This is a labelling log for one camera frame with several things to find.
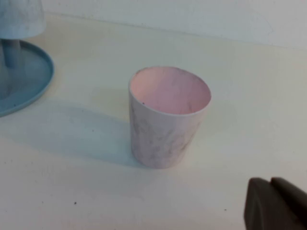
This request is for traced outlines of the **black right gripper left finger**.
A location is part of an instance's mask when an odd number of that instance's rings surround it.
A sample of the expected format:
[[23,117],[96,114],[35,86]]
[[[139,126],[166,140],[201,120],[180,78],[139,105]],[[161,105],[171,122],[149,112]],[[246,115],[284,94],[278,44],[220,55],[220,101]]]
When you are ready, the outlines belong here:
[[288,207],[266,180],[251,178],[244,209],[247,230],[287,230]]

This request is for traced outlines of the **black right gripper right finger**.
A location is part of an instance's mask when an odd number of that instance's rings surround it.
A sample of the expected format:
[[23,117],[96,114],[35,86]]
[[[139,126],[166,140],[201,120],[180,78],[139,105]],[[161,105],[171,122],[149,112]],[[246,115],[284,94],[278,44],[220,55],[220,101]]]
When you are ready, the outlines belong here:
[[307,193],[281,177],[271,178],[271,185],[307,229]]

